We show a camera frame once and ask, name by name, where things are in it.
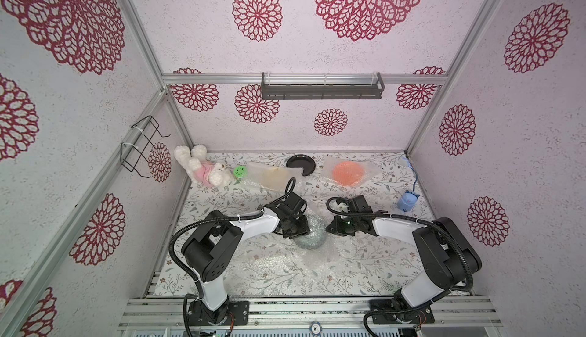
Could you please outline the dark grey plate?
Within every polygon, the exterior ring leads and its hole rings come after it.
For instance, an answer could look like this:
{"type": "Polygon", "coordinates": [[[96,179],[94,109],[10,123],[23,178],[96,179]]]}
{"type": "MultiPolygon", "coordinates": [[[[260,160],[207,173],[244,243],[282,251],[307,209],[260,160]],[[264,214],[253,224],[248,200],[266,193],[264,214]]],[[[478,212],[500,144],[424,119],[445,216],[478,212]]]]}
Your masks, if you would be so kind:
{"type": "Polygon", "coordinates": [[[285,166],[290,169],[302,169],[302,175],[304,177],[311,175],[317,167],[314,159],[305,154],[289,157],[285,166]]]}

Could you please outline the clear bubble wrap sheet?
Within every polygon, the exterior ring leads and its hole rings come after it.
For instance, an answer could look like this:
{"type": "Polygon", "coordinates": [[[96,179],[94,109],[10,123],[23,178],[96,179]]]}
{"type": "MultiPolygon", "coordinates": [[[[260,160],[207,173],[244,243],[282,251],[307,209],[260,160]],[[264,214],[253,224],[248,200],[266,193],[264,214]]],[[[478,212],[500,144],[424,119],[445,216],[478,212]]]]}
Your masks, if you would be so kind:
{"type": "Polygon", "coordinates": [[[423,271],[413,246],[392,239],[328,239],[317,249],[278,239],[242,244],[224,274],[233,296],[378,296],[423,271]]]}

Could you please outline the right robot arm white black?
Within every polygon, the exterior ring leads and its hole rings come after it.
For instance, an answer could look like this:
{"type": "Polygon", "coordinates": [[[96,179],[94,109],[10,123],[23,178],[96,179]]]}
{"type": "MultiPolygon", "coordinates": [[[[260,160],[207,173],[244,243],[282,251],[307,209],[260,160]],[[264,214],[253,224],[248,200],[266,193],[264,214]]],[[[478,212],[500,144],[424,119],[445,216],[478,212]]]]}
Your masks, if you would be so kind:
{"type": "Polygon", "coordinates": [[[453,291],[470,292],[473,275],[482,268],[482,260],[456,224],[447,217],[424,220],[384,210],[374,211],[362,195],[355,198],[332,197],[326,208],[334,220],[326,231],[336,236],[365,233],[396,239],[416,247],[423,271],[390,299],[375,300],[363,317],[370,336],[376,333],[369,321],[379,324],[433,323],[431,305],[453,291]]]}

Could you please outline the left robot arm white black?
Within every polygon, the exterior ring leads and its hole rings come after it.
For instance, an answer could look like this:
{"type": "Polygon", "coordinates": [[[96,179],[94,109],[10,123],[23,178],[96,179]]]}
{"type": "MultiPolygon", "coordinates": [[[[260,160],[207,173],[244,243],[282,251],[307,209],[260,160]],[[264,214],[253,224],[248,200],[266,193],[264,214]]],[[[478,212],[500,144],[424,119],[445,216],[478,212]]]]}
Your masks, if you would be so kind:
{"type": "Polygon", "coordinates": [[[284,239],[310,233],[307,202],[294,192],[295,184],[290,178],[282,196],[253,213],[227,216],[214,210],[173,234],[169,256],[195,282],[204,310],[215,313],[227,304],[223,274],[241,242],[270,233],[284,239]]]}

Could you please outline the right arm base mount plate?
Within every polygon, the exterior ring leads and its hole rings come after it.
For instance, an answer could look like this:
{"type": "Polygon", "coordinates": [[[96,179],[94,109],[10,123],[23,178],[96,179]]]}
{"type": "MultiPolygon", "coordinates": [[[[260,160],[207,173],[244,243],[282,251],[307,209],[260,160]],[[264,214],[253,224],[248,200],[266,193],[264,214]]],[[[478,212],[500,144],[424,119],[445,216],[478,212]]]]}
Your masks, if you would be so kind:
{"type": "Polygon", "coordinates": [[[435,322],[435,317],[429,307],[409,313],[400,313],[400,310],[410,309],[410,307],[395,299],[371,300],[369,307],[372,312],[382,312],[382,314],[372,317],[375,325],[394,323],[420,325],[435,322]]]}

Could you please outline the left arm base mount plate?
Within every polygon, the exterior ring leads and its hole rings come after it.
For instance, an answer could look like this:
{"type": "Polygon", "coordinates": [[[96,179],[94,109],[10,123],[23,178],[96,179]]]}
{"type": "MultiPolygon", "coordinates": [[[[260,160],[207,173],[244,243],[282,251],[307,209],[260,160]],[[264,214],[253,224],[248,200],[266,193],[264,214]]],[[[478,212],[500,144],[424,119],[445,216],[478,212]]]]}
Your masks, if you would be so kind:
{"type": "Polygon", "coordinates": [[[202,300],[192,301],[186,311],[189,326],[245,326],[250,311],[249,301],[226,301],[210,310],[202,300]]]}

